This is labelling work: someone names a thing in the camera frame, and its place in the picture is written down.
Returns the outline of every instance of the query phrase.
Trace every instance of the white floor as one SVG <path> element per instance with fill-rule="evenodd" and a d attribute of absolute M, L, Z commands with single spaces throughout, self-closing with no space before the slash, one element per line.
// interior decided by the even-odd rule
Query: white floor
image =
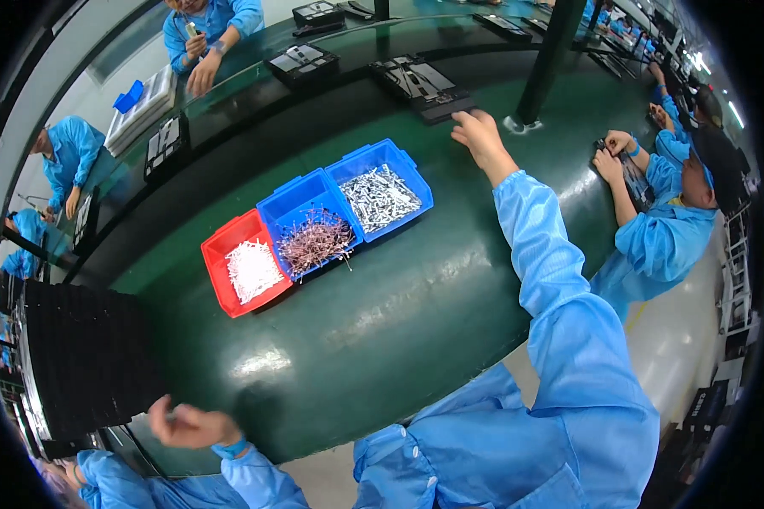
<path fill-rule="evenodd" d="M 705 256 L 679 286 L 647 303 L 633 303 L 626 338 L 634 371 L 662 416 L 662 428 L 681 422 L 700 387 L 710 384 L 723 352 L 715 296 L 721 284 L 719 227 Z M 515 377 L 524 403 L 531 406 L 539 379 L 526 343 L 503 363 Z M 341 445 L 282 465 L 306 494 L 313 509 L 348 508 L 356 500 L 353 446 Z"/>

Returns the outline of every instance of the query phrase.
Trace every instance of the blue wristband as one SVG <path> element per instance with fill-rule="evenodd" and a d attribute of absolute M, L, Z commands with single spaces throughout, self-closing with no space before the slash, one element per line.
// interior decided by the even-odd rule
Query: blue wristband
<path fill-rule="evenodd" d="M 632 139 L 634 140 L 634 143 L 636 143 L 637 148 L 633 152 L 628 152 L 629 157 L 634 157 L 640 153 L 640 142 L 638 142 L 633 135 L 632 135 Z"/>
<path fill-rule="evenodd" d="M 213 450 L 213 453 L 217 454 L 218 456 L 224 458 L 224 459 L 234 459 L 235 456 L 238 454 L 244 452 L 244 449 L 246 449 L 249 446 L 249 443 L 246 442 L 246 436 L 241 433 L 240 440 L 235 442 L 232 445 L 227 445 L 224 447 L 223 445 L 215 444 L 211 447 Z"/>

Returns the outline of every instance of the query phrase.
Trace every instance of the yellow floor line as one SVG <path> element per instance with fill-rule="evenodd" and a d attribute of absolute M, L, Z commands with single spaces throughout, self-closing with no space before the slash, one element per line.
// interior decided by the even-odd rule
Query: yellow floor line
<path fill-rule="evenodd" d="M 634 317 L 632 318 L 632 320 L 630 322 L 628 322 L 628 325 L 626 325 L 626 334 L 628 334 L 629 332 L 632 331 L 632 329 L 634 328 L 634 325 L 636 325 L 636 323 L 637 323 L 637 320 L 640 319 L 640 315 L 642 314 L 642 310 L 645 309 L 646 305 L 648 305 L 648 302 L 643 302 L 642 306 L 640 306 L 640 310 L 637 311 L 637 314 L 635 314 Z"/>

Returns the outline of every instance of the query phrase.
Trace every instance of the metal rack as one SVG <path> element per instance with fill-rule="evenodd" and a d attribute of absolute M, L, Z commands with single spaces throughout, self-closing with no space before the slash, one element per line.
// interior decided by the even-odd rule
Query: metal rack
<path fill-rule="evenodd" d="M 750 204 L 724 220 L 724 287 L 716 304 L 721 309 L 719 333 L 730 336 L 754 326 L 750 274 L 747 268 L 747 227 Z"/>

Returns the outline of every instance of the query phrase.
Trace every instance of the black metal pole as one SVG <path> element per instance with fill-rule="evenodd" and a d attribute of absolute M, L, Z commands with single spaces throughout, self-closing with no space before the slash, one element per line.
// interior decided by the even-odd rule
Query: black metal pole
<path fill-rule="evenodd" d="M 390 20 L 390 3 L 388 0 L 374 0 L 374 17 L 377 21 Z"/>
<path fill-rule="evenodd" d="M 597 0 L 594 3 L 594 12 L 591 13 L 591 19 L 588 22 L 589 32 L 594 30 L 594 27 L 597 26 L 597 19 L 600 18 L 600 11 L 603 9 L 603 1 L 604 0 Z"/>
<path fill-rule="evenodd" d="M 525 126 L 538 119 L 540 107 L 555 81 L 563 57 L 570 50 L 574 34 L 580 25 L 584 5 L 586 0 L 557 0 L 555 9 L 551 12 L 549 29 L 543 37 L 543 45 L 515 111 Z"/>

